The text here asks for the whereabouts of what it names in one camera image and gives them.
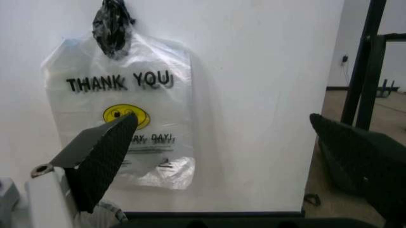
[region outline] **black metal frame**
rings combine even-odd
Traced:
[[[371,0],[357,58],[352,72],[341,122],[352,125],[359,109],[356,127],[369,130],[377,88],[385,56],[386,42],[406,41],[406,34],[378,35],[386,0]]]

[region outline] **white board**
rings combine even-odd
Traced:
[[[0,175],[22,190],[60,150],[41,61],[91,29],[98,0],[0,1]],[[127,1],[140,32],[192,54],[195,157],[185,191],[114,185],[125,211],[300,211],[342,0]]]

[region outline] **transparent plastic bag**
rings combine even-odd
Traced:
[[[117,174],[120,180],[185,189],[195,166],[189,55],[134,29],[130,34],[120,58],[106,56],[88,34],[64,40],[44,61],[62,147],[86,128],[134,112],[138,128]]]

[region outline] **floor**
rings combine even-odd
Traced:
[[[339,120],[346,94],[345,91],[326,92],[322,115]],[[370,130],[385,133],[406,145],[406,95],[392,93],[388,98],[377,98]],[[319,207],[304,203],[306,217],[352,218],[378,227],[384,225],[384,219],[363,198],[347,195],[335,188],[317,144],[313,153],[306,193],[316,193],[321,199]]]

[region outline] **yellow smiley face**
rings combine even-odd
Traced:
[[[111,106],[110,108],[108,108],[104,111],[103,119],[106,122],[110,122],[110,121],[113,121],[128,113],[134,113],[137,116],[137,118],[138,118],[137,130],[143,129],[151,121],[148,113],[146,113],[141,108],[130,105],[130,104],[129,105],[128,104],[127,105],[126,104],[117,104],[117,105]]]

